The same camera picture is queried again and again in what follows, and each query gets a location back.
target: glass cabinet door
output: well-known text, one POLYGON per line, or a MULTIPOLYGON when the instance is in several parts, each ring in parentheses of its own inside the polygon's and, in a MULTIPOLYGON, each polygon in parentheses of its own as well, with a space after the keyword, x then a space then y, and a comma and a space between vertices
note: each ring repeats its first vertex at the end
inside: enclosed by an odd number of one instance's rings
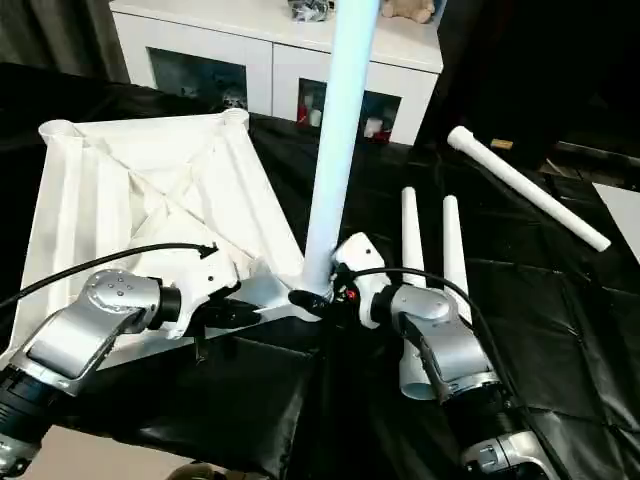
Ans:
POLYGON ((158 90, 225 108, 247 109, 244 65, 151 47, 147 50, 158 90))
POLYGON ((132 83, 271 115, 271 43, 121 13, 114 21, 132 83))
MULTIPOLYGON (((274 45, 273 51, 273 116, 319 127, 331 55, 286 45, 274 45)), ((413 145, 437 79, 433 73, 369 62, 359 135, 413 145)))
MULTIPOLYGON (((327 84, 301 78, 296 122, 320 127, 327 84)), ((400 107, 400 97, 366 91, 362 101, 358 135, 376 143, 388 143, 400 107)))

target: floor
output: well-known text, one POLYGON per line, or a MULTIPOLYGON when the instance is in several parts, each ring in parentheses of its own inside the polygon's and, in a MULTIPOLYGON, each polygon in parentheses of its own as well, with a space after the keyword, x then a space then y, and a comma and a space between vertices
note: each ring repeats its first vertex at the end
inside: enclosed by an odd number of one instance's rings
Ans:
MULTIPOLYGON (((53 427, 24 480, 165 480, 191 459, 53 427)), ((229 475, 229 480, 243 478, 229 475)))

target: white plastic tube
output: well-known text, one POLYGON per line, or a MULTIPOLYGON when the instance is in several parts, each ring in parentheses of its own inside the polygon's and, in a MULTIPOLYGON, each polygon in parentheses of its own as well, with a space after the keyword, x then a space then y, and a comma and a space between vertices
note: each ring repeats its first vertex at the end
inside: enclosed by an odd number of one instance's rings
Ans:
MULTIPOLYGON (((416 191, 413 187, 406 187, 402 190, 402 265, 407 268, 424 270, 418 205, 416 191)), ((427 287, 427 280, 419 275, 405 273, 403 279, 406 283, 416 287, 427 287)))
MULTIPOLYGON (((462 248, 462 230, 460 228, 460 215, 458 213, 458 199, 453 195, 449 195, 445 197, 442 206, 444 278, 451 280, 464 290, 465 293, 469 293, 467 269, 464 264, 464 250, 462 248)), ((450 288, 445 288, 445 291, 455 298, 458 303, 458 313, 460 316, 471 322, 471 307, 469 304, 450 288)))
POLYGON ((608 238, 478 142, 474 138, 473 133, 466 128, 460 126, 454 128, 449 134, 447 141, 453 148, 469 155, 500 180, 538 208, 551 215, 599 252, 606 250, 609 245, 611 245, 611 241, 608 238))
POLYGON ((347 0, 337 9, 302 273, 303 288, 319 295, 330 292, 331 257, 338 242, 379 7, 379 0, 347 0))
MULTIPOLYGON (((412 187, 402 190, 402 265, 408 268, 424 270, 422 241, 416 191, 412 187)), ((416 287, 426 288, 424 277, 404 274, 404 281, 416 287)), ((435 398, 427 377, 420 352, 408 340, 404 341, 404 353, 399 364, 400 391, 414 400, 432 400, 435 398)))

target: black plastic sheet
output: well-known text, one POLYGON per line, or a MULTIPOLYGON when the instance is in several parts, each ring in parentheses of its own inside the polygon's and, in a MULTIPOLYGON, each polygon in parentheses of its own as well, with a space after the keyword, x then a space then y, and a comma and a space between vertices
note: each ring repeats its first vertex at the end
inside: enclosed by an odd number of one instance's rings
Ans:
MULTIPOLYGON (((8 296, 19 287, 37 197, 40 123, 215 108, 11 65, 0 65, 0 78, 8 296)), ((304 245, 318 132, 252 116, 250 134, 304 245)), ((425 265, 440 273, 442 198, 455 194, 471 296, 536 422, 573 478, 640 478, 640 268, 590 184, 527 175, 612 247, 596 253, 446 146, 359 144, 341 235, 366 232, 388 265, 400 265, 400 192, 412 185, 425 265)), ((7 327, 0 333, 6 341, 7 327)), ((345 312, 317 324, 285 319, 210 341, 197 366, 184 347, 102 371, 60 423, 277 478, 459 478, 440 409, 399 392, 401 349, 345 312)))

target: gray curtain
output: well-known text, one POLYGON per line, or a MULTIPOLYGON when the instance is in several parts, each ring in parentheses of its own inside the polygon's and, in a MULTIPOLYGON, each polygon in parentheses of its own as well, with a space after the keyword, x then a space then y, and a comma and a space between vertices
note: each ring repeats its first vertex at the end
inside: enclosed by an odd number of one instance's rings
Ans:
POLYGON ((0 0, 0 61, 129 81, 109 0, 0 0))

